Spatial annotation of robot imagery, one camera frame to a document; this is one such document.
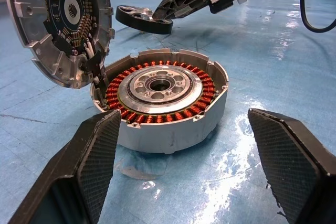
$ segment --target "center hole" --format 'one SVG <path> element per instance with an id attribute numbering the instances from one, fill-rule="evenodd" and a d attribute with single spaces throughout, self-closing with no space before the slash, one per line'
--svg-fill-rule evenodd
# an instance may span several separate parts
<path id="1" fill-rule="evenodd" d="M 154 91 L 163 91 L 170 88 L 170 82 L 163 79 L 155 80 L 149 85 L 149 87 Z"/>

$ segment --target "table surface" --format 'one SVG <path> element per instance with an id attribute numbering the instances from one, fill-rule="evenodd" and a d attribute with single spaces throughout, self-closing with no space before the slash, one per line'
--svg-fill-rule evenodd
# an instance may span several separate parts
<path id="1" fill-rule="evenodd" d="M 112 6 L 155 9 L 160 1 Z M 307 15 L 326 26 L 336 3 L 307 0 Z M 266 186 L 247 111 L 297 118 L 335 154 L 336 31 L 305 29 L 299 0 L 249 0 L 217 15 L 204 8 L 174 21 L 168 36 L 113 26 L 107 64 L 147 49 L 189 49 L 222 64 L 230 86 L 224 116 L 201 144 L 172 155 L 117 147 L 100 223 L 287 223 Z M 0 27 L 0 223 L 7 223 L 50 158 L 98 111 L 89 87 L 62 88 L 39 72 L 4 4 Z"/>

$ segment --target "black wheel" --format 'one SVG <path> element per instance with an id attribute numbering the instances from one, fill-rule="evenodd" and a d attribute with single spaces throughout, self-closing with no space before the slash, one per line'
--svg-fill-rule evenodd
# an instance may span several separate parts
<path id="1" fill-rule="evenodd" d="M 117 7 L 116 19 L 134 29 L 151 34 L 170 34 L 173 22 L 170 19 L 152 18 L 153 11 L 148 8 L 120 5 Z"/>

